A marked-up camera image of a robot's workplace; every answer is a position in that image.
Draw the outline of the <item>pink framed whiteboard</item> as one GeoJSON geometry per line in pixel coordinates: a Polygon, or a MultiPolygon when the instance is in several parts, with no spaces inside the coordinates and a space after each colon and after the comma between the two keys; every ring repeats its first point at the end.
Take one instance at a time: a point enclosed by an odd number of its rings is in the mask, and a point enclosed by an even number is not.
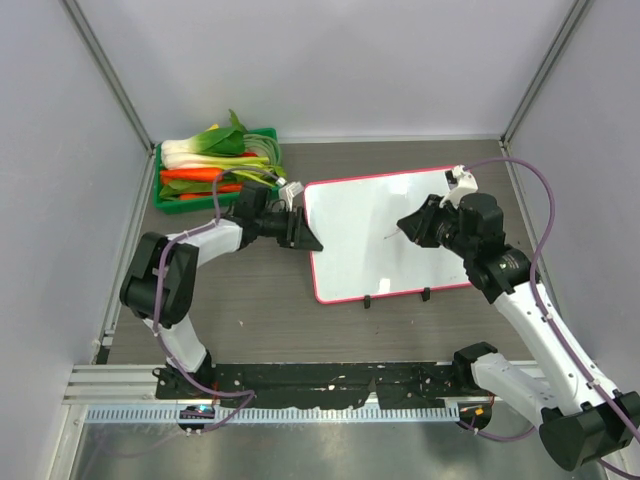
{"type": "Polygon", "coordinates": [[[310,253],[316,300],[325,305],[469,287],[462,259],[423,249],[396,222],[431,195],[446,195],[448,166],[317,181],[303,193],[307,223],[323,245],[310,253]]]}

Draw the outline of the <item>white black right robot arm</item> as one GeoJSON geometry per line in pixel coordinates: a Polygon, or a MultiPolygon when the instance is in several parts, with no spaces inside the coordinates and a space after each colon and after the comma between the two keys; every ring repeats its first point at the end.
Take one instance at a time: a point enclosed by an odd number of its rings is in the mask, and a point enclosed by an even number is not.
{"type": "Polygon", "coordinates": [[[623,393],[588,358],[551,304],[528,257],[506,242],[504,215],[485,193],[458,204],[429,196],[398,228],[422,248],[445,248],[514,327],[534,356],[543,380],[480,342],[454,355],[451,380],[465,395],[480,389],[526,418],[554,462],[572,471],[626,448],[638,432],[639,395],[623,393]]]}

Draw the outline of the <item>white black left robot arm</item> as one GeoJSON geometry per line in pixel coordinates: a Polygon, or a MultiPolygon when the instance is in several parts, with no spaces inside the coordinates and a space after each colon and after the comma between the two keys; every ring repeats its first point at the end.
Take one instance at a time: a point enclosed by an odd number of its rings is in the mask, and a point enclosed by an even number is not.
{"type": "Polygon", "coordinates": [[[279,181],[282,209],[269,206],[270,189],[260,183],[242,186],[228,213],[215,212],[210,222],[173,235],[144,234],[123,280],[120,301],[150,328],[163,349],[167,370],[179,374],[178,386],[190,398],[212,391],[210,352],[198,339],[189,311],[198,269],[240,251],[260,237],[282,248],[321,252],[323,245],[308,226],[305,209],[294,205],[299,182],[279,181]]]}

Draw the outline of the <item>white marker with pink cap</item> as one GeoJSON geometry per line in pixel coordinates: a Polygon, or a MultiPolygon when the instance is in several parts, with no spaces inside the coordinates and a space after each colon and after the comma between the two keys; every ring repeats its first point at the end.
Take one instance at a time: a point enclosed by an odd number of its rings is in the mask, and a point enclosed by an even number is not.
{"type": "Polygon", "coordinates": [[[389,233],[389,234],[385,235],[385,236],[383,237],[383,239],[384,239],[384,240],[386,240],[386,239],[392,238],[393,236],[397,235],[398,233],[401,233],[401,230],[400,230],[400,229],[398,229],[398,228],[396,228],[393,232],[391,232],[391,233],[389,233]]]}

